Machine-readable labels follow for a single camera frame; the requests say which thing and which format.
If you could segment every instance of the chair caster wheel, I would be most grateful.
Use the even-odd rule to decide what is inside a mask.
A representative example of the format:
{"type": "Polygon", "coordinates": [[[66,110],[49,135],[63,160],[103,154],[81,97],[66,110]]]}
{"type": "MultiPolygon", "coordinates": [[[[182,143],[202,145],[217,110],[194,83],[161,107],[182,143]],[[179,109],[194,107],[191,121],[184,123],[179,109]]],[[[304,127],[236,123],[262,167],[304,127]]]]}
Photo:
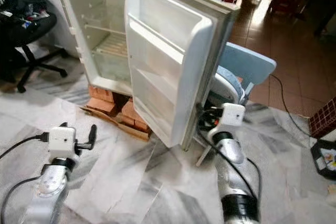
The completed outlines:
{"type": "Polygon", "coordinates": [[[63,70],[62,72],[60,72],[60,75],[65,78],[66,76],[68,76],[67,72],[65,70],[63,70]]]}
{"type": "Polygon", "coordinates": [[[17,86],[17,91],[19,91],[19,93],[24,93],[26,92],[26,89],[23,86],[17,86]]]}

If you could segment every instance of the brown tile floor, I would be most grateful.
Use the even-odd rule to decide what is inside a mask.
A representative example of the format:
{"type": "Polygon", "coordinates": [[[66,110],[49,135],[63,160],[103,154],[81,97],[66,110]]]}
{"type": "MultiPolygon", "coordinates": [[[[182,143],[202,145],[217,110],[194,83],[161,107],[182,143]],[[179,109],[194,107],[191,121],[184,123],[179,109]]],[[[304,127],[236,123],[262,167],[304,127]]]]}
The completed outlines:
{"type": "MultiPolygon", "coordinates": [[[[287,108],[312,116],[336,96],[336,45],[315,38],[309,22],[278,13],[269,17],[270,1],[238,0],[241,9],[229,41],[274,59],[273,74],[283,84],[287,108]]],[[[255,86],[250,99],[285,110],[273,77],[255,86]]]]}

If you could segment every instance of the marble floor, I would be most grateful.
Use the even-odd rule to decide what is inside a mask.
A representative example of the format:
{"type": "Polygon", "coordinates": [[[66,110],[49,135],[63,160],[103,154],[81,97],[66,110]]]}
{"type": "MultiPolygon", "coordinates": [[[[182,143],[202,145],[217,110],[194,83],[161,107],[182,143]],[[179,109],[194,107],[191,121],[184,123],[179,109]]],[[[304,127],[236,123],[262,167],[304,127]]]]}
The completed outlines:
{"type": "MultiPolygon", "coordinates": [[[[14,143],[62,122],[86,141],[91,124],[98,126],[97,144],[83,152],[72,174],[60,223],[152,224],[223,223],[217,171],[208,158],[195,163],[203,147],[194,142],[187,152],[168,149],[152,136],[141,142],[117,127],[88,116],[78,106],[88,100],[87,81],[77,59],[55,59],[67,69],[59,78],[37,71],[19,94],[0,91],[0,153],[14,143]]],[[[293,126],[285,112],[249,103],[239,139],[263,175],[261,218],[265,224],[335,223],[336,210],[326,203],[332,181],[317,174],[310,139],[293,126]]],[[[308,131],[306,119],[294,116],[308,131]]],[[[19,180],[34,177],[47,163],[47,144],[30,141],[0,162],[0,198],[19,180]]],[[[23,185],[7,206],[7,223],[19,223],[34,183],[23,185]]]]}

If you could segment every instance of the refrigerator door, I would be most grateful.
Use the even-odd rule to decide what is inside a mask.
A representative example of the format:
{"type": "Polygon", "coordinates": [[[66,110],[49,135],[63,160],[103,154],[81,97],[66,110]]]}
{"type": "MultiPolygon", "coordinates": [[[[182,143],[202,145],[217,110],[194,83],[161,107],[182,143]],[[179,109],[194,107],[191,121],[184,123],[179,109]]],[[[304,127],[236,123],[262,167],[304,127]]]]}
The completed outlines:
{"type": "Polygon", "coordinates": [[[186,149],[237,8],[216,0],[125,0],[135,110],[186,149]]]}

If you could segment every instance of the power cord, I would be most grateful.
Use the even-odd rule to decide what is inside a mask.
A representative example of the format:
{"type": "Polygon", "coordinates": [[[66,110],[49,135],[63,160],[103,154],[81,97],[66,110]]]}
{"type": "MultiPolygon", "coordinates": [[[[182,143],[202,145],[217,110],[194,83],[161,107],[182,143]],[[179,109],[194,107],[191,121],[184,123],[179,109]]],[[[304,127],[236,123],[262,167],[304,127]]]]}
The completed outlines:
{"type": "Polygon", "coordinates": [[[22,141],[14,144],[11,148],[9,148],[8,150],[6,150],[3,154],[0,155],[0,159],[2,159],[4,156],[6,156],[9,152],[11,152],[12,150],[14,150],[16,147],[30,141],[30,140],[34,140],[34,139],[37,139],[37,140],[40,140],[42,142],[48,142],[48,138],[49,138],[49,133],[48,132],[44,132],[42,133],[41,135],[36,135],[36,136],[31,136],[31,137],[28,137],[28,138],[25,138],[23,139],[22,141]]]}
{"type": "MultiPolygon", "coordinates": [[[[202,119],[202,117],[206,114],[206,113],[210,113],[210,112],[212,112],[212,110],[205,110],[205,111],[203,111],[202,112],[202,114],[199,116],[199,118],[198,118],[198,121],[197,121],[197,126],[196,126],[196,129],[197,129],[197,133],[199,134],[199,136],[208,144],[208,145],[210,145],[211,146],[211,148],[217,153],[217,154],[219,154],[232,168],[233,168],[233,170],[235,170],[235,172],[242,178],[242,180],[244,181],[244,183],[246,184],[246,186],[247,186],[247,188],[248,188],[248,190],[250,191],[250,193],[251,193],[251,195],[252,195],[252,197],[253,198],[255,198],[257,201],[259,201],[258,200],[258,198],[256,197],[256,195],[255,195],[255,193],[253,192],[253,190],[252,190],[252,187],[251,187],[251,185],[248,183],[248,181],[246,180],[246,178],[241,174],[241,172],[238,170],[238,168],[213,144],[213,143],[211,143],[208,139],[206,139],[204,136],[203,136],[203,134],[202,134],[202,132],[201,132],[201,129],[200,129],[200,121],[201,121],[201,119],[202,119]]],[[[261,194],[261,176],[259,176],[259,190],[260,190],[260,194],[261,194]]]]}
{"type": "Polygon", "coordinates": [[[1,206],[1,214],[0,214],[0,220],[1,220],[1,224],[5,224],[5,211],[6,211],[6,206],[7,206],[7,203],[8,203],[8,200],[11,196],[11,194],[13,193],[13,191],[19,187],[20,185],[23,185],[24,183],[27,183],[27,182],[31,182],[31,181],[34,181],[34,180],[37,180],[40,176],[38,177],[35,177],[35,178],[29,178],[29,179],[25,179],[25,180],[22,180],[20,181],[19,183],[17,183],[15,186],[13,186],[9,191],[8,193],[6,194],[5,198],[4,198],[4,201],[2,203],[2,206],[1,206]]]}
{"type": "Polygon", "coordinates": [[[282,98],[282,102],[283,102],[283,105],[284,105],[284,107],[285,107],[285,110],[286,110],[286,112],[288,113],[288,115],[289,115],[289,118],[291,119],[291,121],[293,122],[293,124],[296,126],[296,128],[298,128],[303,134],[305,134],[305,135],[307,135],[307,136],[309,136],[309,137],[312,137],[310,134],[308,134],[307,132],[305,132],[303,129],[301,129],[301,127],[300,126],[298,126],[298,124],[294,121],[294,119],[293,119],[293,117],[292,117],[292,115],[290,114],[290,112],[289,112],[289,110],[288,110],[288,108],[287,108],[287,106],[286,106],[286,103],[285,103],[285,99],[284,99],[284,87],[283,87],[283,85],[282,85],[282,82],[280,81],[280,79],[278,78],[278,77],[276,77],[274,74],[270,74],[270,76],[272,76],[273,78],[275,78],[279,83],[280,83],[280,85],[281,85],[281,98],[282,98]]]}

